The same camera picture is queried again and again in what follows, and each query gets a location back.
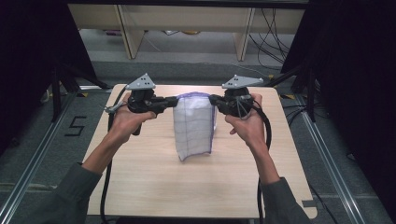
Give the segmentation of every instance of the person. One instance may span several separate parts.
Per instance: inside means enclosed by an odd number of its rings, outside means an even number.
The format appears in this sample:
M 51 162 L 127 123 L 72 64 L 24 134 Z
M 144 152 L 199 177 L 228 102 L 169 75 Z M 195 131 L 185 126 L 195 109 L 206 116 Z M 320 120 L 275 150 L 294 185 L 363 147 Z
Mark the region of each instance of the person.
M 259 94 L 252 96 L 257 104 L 261 103 Z M 123 101 L 127 102 L 128 97 L 129 93 Z M 153 112 L 134 114 L 127 106 L 120 107 L 102 142 L 83 163 L 73 164 L 58 188 L 23 223 L 84 223 L 89 199 L 102 172 L 139 125 L 155 118 Z M 265 223 L 310 223 L 304 210 L 295 201 L 286 179 L 277 173 L 265 144 L 263 123 L 257 112 L 251 110 L 248 119 L 227 115 L 225 121 L 233 126 L 230 134 L 237 133 L 253 154 L 261 180 Z

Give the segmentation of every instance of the sleeve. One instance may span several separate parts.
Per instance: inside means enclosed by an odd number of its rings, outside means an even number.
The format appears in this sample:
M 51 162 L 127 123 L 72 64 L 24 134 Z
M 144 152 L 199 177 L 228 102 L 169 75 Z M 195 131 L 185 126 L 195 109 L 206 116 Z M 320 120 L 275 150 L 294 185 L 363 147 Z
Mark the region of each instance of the sleeve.
M 58 188 L 23 223 L 84 223 L 91 194 L 100 178 L 75 163 Z
M 266 224 L 311 223 L 303 208 L 297 204 L 285 178 L 261 187 Z

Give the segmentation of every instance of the haptic device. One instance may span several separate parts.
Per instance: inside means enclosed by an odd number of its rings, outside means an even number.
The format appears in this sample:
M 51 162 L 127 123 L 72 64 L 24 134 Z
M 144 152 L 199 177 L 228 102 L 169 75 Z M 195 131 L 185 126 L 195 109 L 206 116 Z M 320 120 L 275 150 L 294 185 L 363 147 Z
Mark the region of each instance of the haptic device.
M 224 96 L 212 94 L 209 96 L 210 104 L 215 105 L 224 115 L 232 115 L 241 119 L 245 118 L 253 107 L 253 98 L 249 94 L 248 86 L 262 84 L 262 78 L 240 77 L 235 75 L 225 84 L 222 84 Z
M 125 86 L 126 91 L 132 91 L 131 96 L 128 98 L 128 102 L 120 101 L 118 104 L 106 107 L 107 113 L 115 113 L 117 109 L 125 105 L 128 105 L 128 109 L 134 113 L 146 113 L 152 111 L 155 115 L 163 113 L 168 107 L 177 106 L 178 99 L 176 96 L 161 97 L 154 94 L 155 84 L 151 80 L 148 74 L 139 77 L 132 83 Z M 140 125 L 133 135 L 139 135 L 142 126 Z

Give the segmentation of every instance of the handle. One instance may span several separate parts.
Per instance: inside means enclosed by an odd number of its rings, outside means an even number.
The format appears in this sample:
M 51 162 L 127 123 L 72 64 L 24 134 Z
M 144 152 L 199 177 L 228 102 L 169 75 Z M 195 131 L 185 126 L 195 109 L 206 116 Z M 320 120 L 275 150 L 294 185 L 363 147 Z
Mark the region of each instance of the handle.
M 142 124 L 139 125 L 139 127 L 136 129 L 136 131 L 134 131 L 134 133 L 132 133 L 132 135 L 138 136 L 140 134 L 141 129 L 142 129 Z

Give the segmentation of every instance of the forearm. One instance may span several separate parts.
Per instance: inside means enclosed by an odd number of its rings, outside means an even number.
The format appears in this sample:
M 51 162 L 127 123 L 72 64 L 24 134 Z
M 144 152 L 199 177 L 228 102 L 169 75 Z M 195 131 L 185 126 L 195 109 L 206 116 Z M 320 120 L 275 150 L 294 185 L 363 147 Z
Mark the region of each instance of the forearm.
M 269 154 L 267 145 L 259 144 L 254 147 L 250 147 L 250 150 L 252 151 L 256 161 L 257 170 L 262 184 L 269 185 L 279 181 L 279 174 L 277 173 L 274 161 Z
M 265 207 L 265 223 L 310 223 L 304 210 L 297 204 L 285 178 L 269 184 L 261 185 Z
M 108 133 L 81 166 L 86 170 L 101 174 L 121 145 L 122 143 L 116 140 L 114 133 Z
M 33 212 L 22 223 L 84 223 L 90 196 L 100 178 L 73 164 L 57 189 L 38 205 L 32 204 Z

